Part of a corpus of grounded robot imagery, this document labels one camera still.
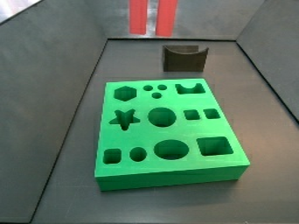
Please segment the rectangular hole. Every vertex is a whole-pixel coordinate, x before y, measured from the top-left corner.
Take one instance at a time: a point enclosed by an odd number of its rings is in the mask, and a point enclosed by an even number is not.
[[[219,119],[221,118],[219,111],[215,108],[207,108],[203,110],[203,112],[209,119]]]
[[[234,153],[230,141],[225,136],[198,138],[197,141],[203,156],[218,156]]]
[[[197,109],[189,109],[183,111],[185,117],[189,121],[201,120],[201,115]]]
[[[122,150],[109,149],[105,151],[103,162],[106,165],[118,164],[122,160]]]

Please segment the red object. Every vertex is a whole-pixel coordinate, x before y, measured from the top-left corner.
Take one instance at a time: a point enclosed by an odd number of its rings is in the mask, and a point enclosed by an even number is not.
[[[159,0],[155,35],[171,37],[178,0]]]
[[[147,0],[130,0],[130,33],[146,34]]]

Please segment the dark gray floor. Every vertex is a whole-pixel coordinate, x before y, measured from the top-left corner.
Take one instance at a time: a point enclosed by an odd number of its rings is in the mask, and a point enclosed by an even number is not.
[[[162,45],[210,48],[205,73],[165,73]],[[94,179],[107,81],[205,77],[251,160],[239,181],[101,192]],[[34,223],[299,222],[299,129],[233,42],[109,41]]]

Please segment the green foam block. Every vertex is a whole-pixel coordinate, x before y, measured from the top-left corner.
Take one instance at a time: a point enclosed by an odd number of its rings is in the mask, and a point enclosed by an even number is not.
[[[102,191],[239,179],[249,165],[205,79],[107,84],[95,170]]]

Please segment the hole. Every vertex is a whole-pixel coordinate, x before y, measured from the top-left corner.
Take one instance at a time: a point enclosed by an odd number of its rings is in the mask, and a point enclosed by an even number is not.
[[[127,102],[137,98],[137,89],[133,87],[121,87],[115,90],[115,98]]]
[[[161,89],[161,90],[166,90],[166,89],[167,89],[167,86],[166,86],[166,85],[159,85],[159,86],[158,86],[158,89]]]
[[[119,124],[122,130],[129,130],[131,123],[141,123],[141,120],[134,117],[135,112],[137,111],[134,109],[130,109],[127,112],[117,110],[117,118],[110,121],[110,124]]]
[[[153,97],[155,99],[161,99],[163,97],[163,95],[161,93],[153,93]]]
[[[149,121],[157,127],[170,127],[175,120],[175,113],[169,108],[155,108],[149,113]]]
[[[177,91],[179,95],[189,95],[189,94],[205,94],[205,88],[201,83],[197,83],[195,87],[183,87],[182,84],[175,84]]]
[[[103,162],[106,165],[118,164],[122,159],[122,150],[121,149],[110,149],[105,151],[105,159]]]
[[[189,145],[178,140],[166,140],[154,147],[154,153],[159,158],[175,160],[183,158],[190,152]]]
[[[201,120],[201,115],[197,109],[185,110],[183,113],[187,120]]]
[[[142,162],[146,159],[146,149],[137,147],[130,152],[130,157],[134,161]]]
[[[215,108],[207,108],[203,110],[205,115],[207,116],[209,119],[218,119],[221,118],[219,111]]]
[[[230,141],[225,136],[205,137],[197,139],[203,156],[218,156],[231,154],[234,151],[230,146]]]
[[[153,86],[150,86],[150,85],[145,86],[145,91],[151,91],[153,89],[154,89]]]

